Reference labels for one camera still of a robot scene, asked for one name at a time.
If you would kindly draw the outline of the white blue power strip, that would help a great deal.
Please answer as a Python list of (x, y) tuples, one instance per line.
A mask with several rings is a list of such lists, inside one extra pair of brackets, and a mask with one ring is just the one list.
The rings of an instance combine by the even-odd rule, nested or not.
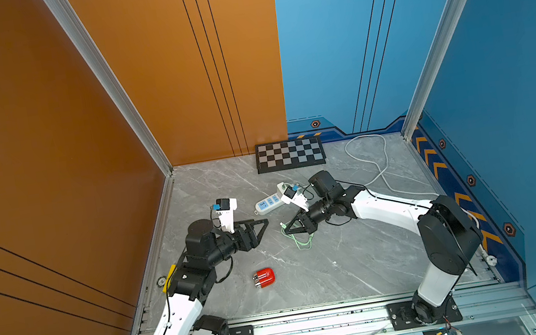
[(275, 193), (259, 201), (255, 206), (255, 214), (264, 216), (284, 205), (284, 202)]

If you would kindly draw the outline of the white usb charger adapter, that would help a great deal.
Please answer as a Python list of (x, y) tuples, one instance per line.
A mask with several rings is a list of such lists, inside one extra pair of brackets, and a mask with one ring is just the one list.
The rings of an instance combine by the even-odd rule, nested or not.
[(277, 185), (277, 195), (280, 195), (282, 196), (286, 190), (288, 189), (292, 189), (293, 188), (293, 185), (289, 184), (289, 183), (278, 183)]

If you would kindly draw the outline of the red electric shaver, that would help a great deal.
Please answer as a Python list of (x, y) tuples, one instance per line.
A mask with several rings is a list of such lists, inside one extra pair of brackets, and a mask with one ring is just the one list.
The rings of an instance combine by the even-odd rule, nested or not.
[(276, 275), (273, 269), (269, 267), (259, 270), (253, 275), (254, 285), (257, 288), (268, 287), (274, 283), (275, 279)]

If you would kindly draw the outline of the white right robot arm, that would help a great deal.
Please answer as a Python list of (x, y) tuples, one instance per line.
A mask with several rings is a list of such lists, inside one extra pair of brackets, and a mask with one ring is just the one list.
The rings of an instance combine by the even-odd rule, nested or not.
[(430, 265), (410, 305), (414, 326), (444, 322), (453, 310), (453, 290), (482, 246), (478, 221), (453, 199), (437, 195), (411, 200), (373, 193), (363, 184), (340, 182), (327, 171), (309, 179), (318, 200), (300, 204), (296, 215), (281, 226), (284, 234), (313, 234), (332, 216), (375, 220), (414, 232), (421, 238)]

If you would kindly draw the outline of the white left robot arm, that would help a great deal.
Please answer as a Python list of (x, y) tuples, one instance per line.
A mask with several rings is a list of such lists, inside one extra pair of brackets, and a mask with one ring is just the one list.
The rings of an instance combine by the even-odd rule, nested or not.
[(227, 320), (203, 315), (213, 287), (220, 282), (216, 268), (237, 252), (260, 245), (268, 219), (244, 220), (227, 232), (211, 219), (190, 224), (185, 252), (166, 287), (166, 302), (153, 335), (229, 335)]

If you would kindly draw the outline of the black grey checkerboard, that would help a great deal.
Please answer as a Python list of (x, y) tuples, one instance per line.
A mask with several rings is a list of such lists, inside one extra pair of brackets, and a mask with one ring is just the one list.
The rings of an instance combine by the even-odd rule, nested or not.
[(326, 153), (318, 136), (256, 145), (258, 174), (322, 165)]

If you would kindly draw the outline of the round metal floor fitting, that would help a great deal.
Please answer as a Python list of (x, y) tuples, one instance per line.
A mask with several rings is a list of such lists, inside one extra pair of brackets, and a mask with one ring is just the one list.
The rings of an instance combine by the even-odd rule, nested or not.
[(166, 280), (167, 280), (166, 276), (165, 277), (160, 277), (158, 279), (158, 281), (157, 281), (157, 286), (158, 287), (164, 287), (166, 282), (167, 282)]

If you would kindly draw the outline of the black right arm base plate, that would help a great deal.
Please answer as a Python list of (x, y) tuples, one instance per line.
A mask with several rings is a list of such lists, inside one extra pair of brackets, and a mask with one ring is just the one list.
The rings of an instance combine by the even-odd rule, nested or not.
[(455, 303), (453, 295), (448, 295), (439, 307), (434, 307), (424, 300), (417, 299), (410, 302), (390, 303), (385, 309), (396, 331), (463, 320), (463, 315)]

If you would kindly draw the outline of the aluminium corner post left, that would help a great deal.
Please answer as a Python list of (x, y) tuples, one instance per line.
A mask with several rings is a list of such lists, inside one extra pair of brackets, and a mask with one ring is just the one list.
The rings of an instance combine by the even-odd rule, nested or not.
[(63, 31), (65, 31), (155, 164), (165, 176), (172, 177), (172, 164), (69, 0), (43, 0), (43, 2), (51, 11), (55, 20), (61, 25)]

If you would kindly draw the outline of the aluminium corner post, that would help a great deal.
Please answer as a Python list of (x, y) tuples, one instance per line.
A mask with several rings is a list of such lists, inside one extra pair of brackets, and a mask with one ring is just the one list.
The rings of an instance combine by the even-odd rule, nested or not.
[(413, 132), (418, 126), (420, 116), (425, 109), (426, 102), (437, 79), (443, 59), (448, 51), (467, 2), (468, 0), (446, 0), (435, 36), (420, 73), (417, 86), (415, 87), (406, 119), (403, 123), (401, 136), (405, 141), (411, 141)]
[(155, 164), (165, 176), (172, 177), (172, 164), (69, 0), (43, 0), (43, 2), (51, 11), (55, 20), (61, 25), (63, 31), (65, 31)]

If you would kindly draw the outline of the aluminium corner post right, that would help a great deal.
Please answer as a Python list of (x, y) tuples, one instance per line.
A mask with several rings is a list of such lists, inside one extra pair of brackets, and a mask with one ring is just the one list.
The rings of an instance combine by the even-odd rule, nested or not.
[(401, 136), (405, 141), (411, 141), (413, 132), (418, 126), (420, 116), (425, 109), (426, 102), (437, 79), (443, 59), (448, 51), (467, 2), (468, 0), (446, 0), (435, 36), (420, 73), (417, 86), (415, 87), (406, 119), (403, 123)]

